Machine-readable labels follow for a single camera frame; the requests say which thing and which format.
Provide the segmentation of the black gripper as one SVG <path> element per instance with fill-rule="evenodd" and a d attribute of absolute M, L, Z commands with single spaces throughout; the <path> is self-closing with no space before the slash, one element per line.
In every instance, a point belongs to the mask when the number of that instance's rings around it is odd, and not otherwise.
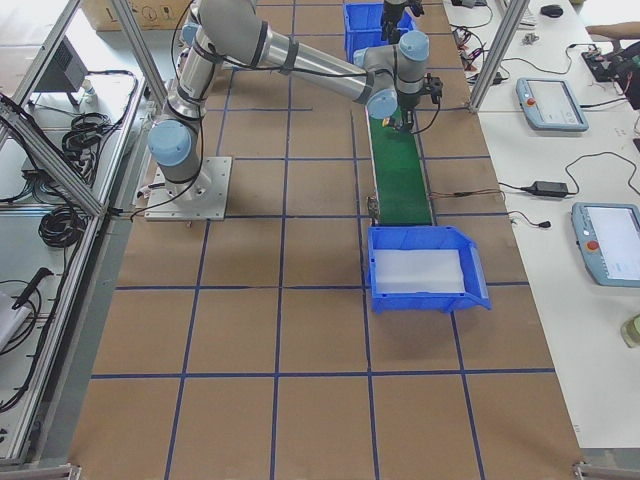
<path fill-rule="evenodd" d="M 392 118 L 393 129 L 399 132 L 412 133 L 415 124 L 415 105 L 411 103 L 400 104 L 399 114 Z"/>

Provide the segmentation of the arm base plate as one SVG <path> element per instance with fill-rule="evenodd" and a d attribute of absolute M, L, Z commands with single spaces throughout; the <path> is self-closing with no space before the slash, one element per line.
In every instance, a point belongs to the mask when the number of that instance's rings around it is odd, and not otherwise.
<path fill-rule="evenodd" d="M 150 192 L 148 221 L 221 221 L 225 218 L 233 159 L 229 156 L 206 157 L 196 182 L 190 186 L 165 181 L 159 167 L 155 183 L 163 186 Z"/>

